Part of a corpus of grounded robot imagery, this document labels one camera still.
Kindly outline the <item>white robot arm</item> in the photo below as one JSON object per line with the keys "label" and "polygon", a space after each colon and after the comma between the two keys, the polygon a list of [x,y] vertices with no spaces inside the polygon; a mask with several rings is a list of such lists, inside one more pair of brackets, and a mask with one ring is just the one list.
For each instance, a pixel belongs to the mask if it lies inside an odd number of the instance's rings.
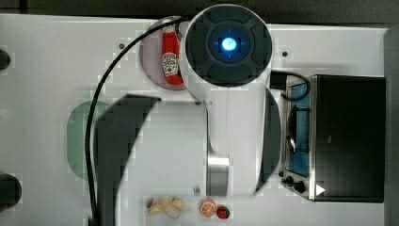
{"label": "white robot arm", "polygon": [[[207,111],[208,196],[251,195],[278,163],[265,147],[273,40],[255,12],[232,4],[190,20],[180,45],[189,93]],[[117,194],[139,130],[160,98],[127,94],[95,126],[99,226],[117,226]]]}

